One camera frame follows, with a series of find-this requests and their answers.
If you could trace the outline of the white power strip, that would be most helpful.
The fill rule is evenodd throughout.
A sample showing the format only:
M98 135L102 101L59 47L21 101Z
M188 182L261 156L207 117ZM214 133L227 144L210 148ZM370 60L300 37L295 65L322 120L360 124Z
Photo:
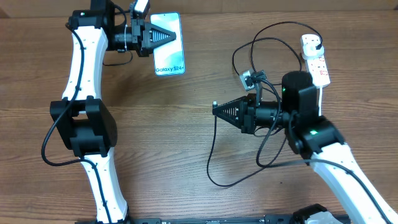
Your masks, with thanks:
M315 34L304 34L300 39L301 46L305 44L320 45L320 37ZM330 84L330 76L328 73L325 56L321 56L312 60L304 60L306 71L311 74L313 84L317 87L326 87Z

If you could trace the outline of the white charger plug adapter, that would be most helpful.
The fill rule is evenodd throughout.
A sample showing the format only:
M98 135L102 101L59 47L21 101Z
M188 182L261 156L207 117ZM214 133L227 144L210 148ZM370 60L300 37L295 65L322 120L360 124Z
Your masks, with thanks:
M317 44L305 44L302 46L302 57L304 60L312 60L324 55L324 46L317 49Z

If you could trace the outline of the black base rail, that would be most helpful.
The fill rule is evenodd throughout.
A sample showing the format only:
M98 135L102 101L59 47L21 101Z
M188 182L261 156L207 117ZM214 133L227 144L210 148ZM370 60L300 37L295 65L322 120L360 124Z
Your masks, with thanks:
M294 224L294 223L342 223L349 224L348 215L333 215L325 207L316 203L297 210L291 215L264 215L263 217L237 217L237 218L186 218L186 219L161 219L161 218L131 218L129 215L117 223L134 224Z

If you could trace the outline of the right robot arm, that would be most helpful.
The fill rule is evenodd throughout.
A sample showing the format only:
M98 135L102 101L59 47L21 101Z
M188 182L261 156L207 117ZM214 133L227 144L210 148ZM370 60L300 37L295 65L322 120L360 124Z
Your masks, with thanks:
M354 223L397 223L397 213L382 198L356 162L343 135L318 106L318 90L311 74L286 73L281 91L272 90L275 101L262 100L262 85L270 85L264 72L248 73L241 81L250 93L222 105L213 103L218 119L254 134L257 128L284 130L285 140L298 161L279 165L306 164L329 186Z

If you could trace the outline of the Samsung Galaxy smartphone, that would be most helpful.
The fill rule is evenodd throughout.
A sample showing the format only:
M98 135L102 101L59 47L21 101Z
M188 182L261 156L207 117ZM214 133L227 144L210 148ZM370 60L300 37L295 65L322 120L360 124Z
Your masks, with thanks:
M185 73L183 35L180 14L168 12L150 16L153 25L176 34L176 39L154 49L154 67L157 76L181 75Z

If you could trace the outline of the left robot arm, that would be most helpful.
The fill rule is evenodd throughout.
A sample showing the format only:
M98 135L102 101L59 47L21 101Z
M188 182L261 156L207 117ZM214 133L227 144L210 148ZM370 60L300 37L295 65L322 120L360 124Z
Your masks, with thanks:
M128 11L110 0L92 1L89 9L73 11L65 24L73 38L72 64L62 99L50 104L53 125L42 143L41 156L54 167L83 166L96 204L95 223L133 222L119 186L114 162L118 130L103 103L101 80L107 51L148 57L157 47L176 40L175 32L146 21L149 9L149 1L134 1ZM73 151L74 160L47 159L45 149L54 130Z

